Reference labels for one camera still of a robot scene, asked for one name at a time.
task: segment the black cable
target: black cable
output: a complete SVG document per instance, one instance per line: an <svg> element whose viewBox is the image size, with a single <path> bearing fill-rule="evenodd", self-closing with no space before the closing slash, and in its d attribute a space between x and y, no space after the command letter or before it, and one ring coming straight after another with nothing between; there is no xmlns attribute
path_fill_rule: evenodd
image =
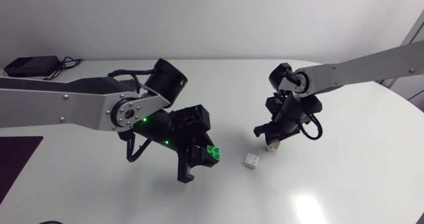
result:
<svg viewBox="0 0 424 224"><path fill-rule="evenodd" d="M151 70L124 70L124 69L120 69L120 70L116 70L113 71L109 74L107 74L108 77L110 78L114 78L115 76L121 76L121 75L130 75L132 76L132 78L134 78L135 81L135 87L136 87L136 92L140 93L140 82L137 78L136 75L150 75L157 72L156 68L153 68Z"/></svg>
<svg viewBox="0 0 424 224"><path fill-rule="evenodd" d="M107 74L107 76L113 78L115 76L120 76L120 75L150 75L155 73L156 71L158 71L156 68L153 68L151 70L116 70L111 72L110 74Z"/></svg>
<svg viewBox="0 0 424 224"><path fill-rule="evenodd" d="M415 95L411 96L409 99L407 99L407 101L410 101L412 98L416 97L417 95L423 93L424 90L420 91L419 93L416 93Z"/></svg>
<svg viewBox="0 0 424 224"><path fill-rule="evenodd" d="M323 127L321 126L320 122L318 121L318 119L313 115L313 114L306 114L308 116L308 118L317 126L318 129L318 135L316 137L312 137L310 136L305 129L303 128L303 125L301 123L301 121L297 121L297 124L299 125L300 130L302 131L302 133L309 139L311 140L317 140L319 138L321 138L321 136L323 135Z"/></svg>
<svg viewBox="0 0 424 224"><path fill-rule="evenodd" d="M54 78L57 78L62 73L63 70L69 70L71 68L75 68L76 66L80 65L82 61L83 61L82 59L73 59L69 56L66 56L62 60L62 62L59 63L58 67L54 70L53 74L50 75L50 77L48 78L44 78L43 80L47 80L47 81L53 80ZM75 62L75 64L71 66L66 66L66 64L70 62Z"/></svg>
<svg viewBox="0 0 424 224"><path fill-rule="evenodd" d="M147 146L152 142L151 139L147 139L142 146L139 146L140 148L133 154L134 151L134 143L135 143L135 137L131 137L127 141L127 160L129 162L134 162L137 160L137 158L140 157L140 155L144 152L144 150L147 148Z"/></svg>
<svg viewBox="0 0 424 224"><path fill-rule="evenodd" d="M132 78L134 78L134 81L135 81L135 92L140 93L141 87L140 87L140 82L139 82L137 76L134 75L134 74L131 74L131 76L132 76Z"/></svg>

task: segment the dark purple mat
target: dark purple mat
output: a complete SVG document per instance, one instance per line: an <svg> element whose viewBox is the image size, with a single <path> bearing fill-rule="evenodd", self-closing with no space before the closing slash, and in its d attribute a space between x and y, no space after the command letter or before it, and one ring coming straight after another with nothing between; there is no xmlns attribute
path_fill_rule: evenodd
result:
<svg viewBox="0 0 424 224"><path fill-rule="evenodd" d="M0 137L0 204L42 137Z"/></svg>

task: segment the white cube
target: white cube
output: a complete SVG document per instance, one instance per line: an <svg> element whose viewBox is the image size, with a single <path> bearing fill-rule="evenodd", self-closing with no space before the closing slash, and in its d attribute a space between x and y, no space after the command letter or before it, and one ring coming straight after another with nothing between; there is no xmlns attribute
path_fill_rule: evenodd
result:
<svg viewBox="0 0 424 224"><path fill-rule="evenodd" d="M244 161L244 165L249 168L255 169L258 165L258 161L259 157L257 157L256 155L247 154L246 160Z"/></svg>

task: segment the white wall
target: white wall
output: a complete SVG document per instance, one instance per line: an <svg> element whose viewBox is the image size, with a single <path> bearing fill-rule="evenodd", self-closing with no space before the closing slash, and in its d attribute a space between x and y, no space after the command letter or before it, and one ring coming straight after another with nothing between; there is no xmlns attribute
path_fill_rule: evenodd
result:
<svg viewBox="0 0 424 224"><path fill-rule="evenodd" d="M424 0L0 0L0 64L294 58L339 62L398 46Z"/></svg>

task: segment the circular joint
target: circular joint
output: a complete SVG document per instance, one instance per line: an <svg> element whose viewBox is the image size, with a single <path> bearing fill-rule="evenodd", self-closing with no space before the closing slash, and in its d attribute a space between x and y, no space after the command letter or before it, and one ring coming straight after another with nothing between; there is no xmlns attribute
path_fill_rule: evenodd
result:
<svg viewBox="0 0 424 224"><path fill-rule="evenodd" d="M111 120L112 123L117 126L117 127L125 127L125 125L122 125L122 119L126 118L127 116L127 112L129 111L125 111L125 109L122 109L121 106L128 102L128 101L134 101L135 98L126 98L126 99L122 99L120 100L112 109L112 115L111 115Z"/></svg>
<svg viewBox="0 0 424 224"><path fill-rule="evenodd" d="M300 81L300 85L297 86L298 93L305 93L309 88L309 78L305 72L296 73L296 77Z"/></svg>

